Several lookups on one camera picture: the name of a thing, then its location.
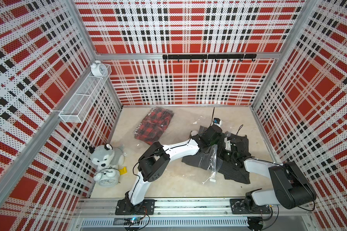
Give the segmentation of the clear plastic vacuum bag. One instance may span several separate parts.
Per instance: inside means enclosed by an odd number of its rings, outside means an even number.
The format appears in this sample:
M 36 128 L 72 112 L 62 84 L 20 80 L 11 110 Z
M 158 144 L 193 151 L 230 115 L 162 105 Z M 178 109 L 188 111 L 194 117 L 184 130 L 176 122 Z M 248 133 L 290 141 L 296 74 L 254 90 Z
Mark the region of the clear plastic vacuum bag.
M 154 142 L 138 159 L 134 167 L 138 173 L 136 183 L 154 182 L 165 172 L 170 162 L 186 156 L 194 156 L 206 148 L 199 148 L 199 134 L 190 135 L 187 141 L 162 145 L 159 141 Z

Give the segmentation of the red black plaid shirt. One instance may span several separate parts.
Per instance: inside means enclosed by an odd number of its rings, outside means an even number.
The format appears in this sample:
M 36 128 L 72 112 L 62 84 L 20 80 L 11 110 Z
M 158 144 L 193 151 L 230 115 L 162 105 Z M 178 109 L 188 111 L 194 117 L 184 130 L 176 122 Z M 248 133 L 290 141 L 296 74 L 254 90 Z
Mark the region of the red black plaid shirt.
M 134 130 L 134 138 L 152 145 L 166 131 L 173 116 L 172 110 L 162 107 L 152 108 Z

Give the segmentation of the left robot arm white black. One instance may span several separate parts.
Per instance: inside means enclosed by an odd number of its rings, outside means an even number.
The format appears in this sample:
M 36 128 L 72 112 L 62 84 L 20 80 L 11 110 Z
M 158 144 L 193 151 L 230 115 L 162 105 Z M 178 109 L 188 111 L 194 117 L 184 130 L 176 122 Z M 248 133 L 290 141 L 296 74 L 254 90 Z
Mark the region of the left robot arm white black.
M 139 158 L 137 162 L 136 181 L 125 194 L 126 203 L 133 207 L 141 204 L 152 182 L 160 178 L 168 164 L 174 160 L 194 156 L 199 151 L 218 143 L 222 129 L 218 125 L 211 125 L 202 134 L 190 135 L 187 141 L 171 145 L 154 142 Z

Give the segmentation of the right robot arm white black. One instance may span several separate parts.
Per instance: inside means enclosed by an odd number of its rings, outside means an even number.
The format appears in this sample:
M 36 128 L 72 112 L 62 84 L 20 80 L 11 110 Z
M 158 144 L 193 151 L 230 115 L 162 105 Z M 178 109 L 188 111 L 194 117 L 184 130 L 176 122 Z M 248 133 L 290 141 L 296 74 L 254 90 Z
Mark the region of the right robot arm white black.
M 274 163 L 257 159 L 248 152 L 248 139 L 241 136 L 225 137 L 219 143 L 219 172 L 228 180 L 249 184 L 250 173 L 271 180 L 272 189 L 256 189 L 246 193 L 239 207 L 258 213 L 262 206 L 282 206 L 286 209 L 314 203 L 317 195 L 295 162 Z

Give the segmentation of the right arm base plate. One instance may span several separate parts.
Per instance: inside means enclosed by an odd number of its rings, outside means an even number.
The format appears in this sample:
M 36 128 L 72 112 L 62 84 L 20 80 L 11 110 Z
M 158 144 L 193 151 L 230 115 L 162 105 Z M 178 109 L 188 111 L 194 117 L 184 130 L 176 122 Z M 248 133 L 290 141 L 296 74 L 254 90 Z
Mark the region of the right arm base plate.
M 256 205 L 249 198 L 230 199 L 230 208 L 231 208 L 232 214 L 256 214 L 256 215 L 271 214 L 270 206 Z

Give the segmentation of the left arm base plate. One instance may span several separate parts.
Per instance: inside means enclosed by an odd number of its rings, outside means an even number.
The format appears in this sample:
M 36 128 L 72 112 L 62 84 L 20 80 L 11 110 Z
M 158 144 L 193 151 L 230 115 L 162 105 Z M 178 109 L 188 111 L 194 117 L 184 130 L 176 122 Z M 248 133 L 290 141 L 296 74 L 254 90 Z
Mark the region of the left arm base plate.
M 140 204 L 134 206 L 127 199 L 122 199 L 117 202 L 115 215 L 153 215 L 155 202 L 156 200 L 154 199 L 145 199 Z

